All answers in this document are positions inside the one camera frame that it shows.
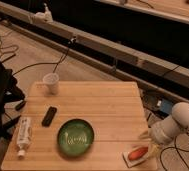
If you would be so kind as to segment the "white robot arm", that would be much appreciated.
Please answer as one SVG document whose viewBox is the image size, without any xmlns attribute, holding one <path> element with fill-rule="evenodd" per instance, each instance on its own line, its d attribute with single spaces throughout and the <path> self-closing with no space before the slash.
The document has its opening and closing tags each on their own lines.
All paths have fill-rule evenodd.
<svg viewBox="0 0 189 171">
<path fill-rule="evenodd" d="M 160 147 L 171 143 L 178 135 L 189 131 L 189 103 L 176 103 L 171 114 L 164 120 L 154 123 L 148 131 L 151 141 L 148 145 L 148 152 L 143 155 L 149 159 L 157 155 Z"/>
</svg>

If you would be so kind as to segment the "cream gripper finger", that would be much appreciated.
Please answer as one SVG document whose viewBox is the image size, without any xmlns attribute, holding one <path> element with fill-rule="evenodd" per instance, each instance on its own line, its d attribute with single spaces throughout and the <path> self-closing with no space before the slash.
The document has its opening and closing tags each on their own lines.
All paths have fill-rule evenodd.
<svg viewBox="0 0 189 171">
<path fill-rule="evenodd" d="M 138 136 L 139 139 L 149 139 L 150 138 L 150 131 L 144 131 Z"/>
<path fill-rule="evenodd" d="M 150 142 L 148 146 L 148 157 L 153 158 L 156 157 L 161 150 L 161 146 L 155 142 Z"/>
</svg>

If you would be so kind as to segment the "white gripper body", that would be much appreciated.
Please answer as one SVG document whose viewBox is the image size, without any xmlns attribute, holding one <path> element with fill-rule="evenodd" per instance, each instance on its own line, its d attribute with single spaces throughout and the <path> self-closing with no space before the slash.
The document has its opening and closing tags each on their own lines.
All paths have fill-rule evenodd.
<svg viewBox="0 0 189 171">
<path fill-rule="evenodd" d="M 159 145 L 167 145 L 179 134 L 179 125 L 172 118 L 167 117 L 151 126 L 149 135 Z"/>
</svg>

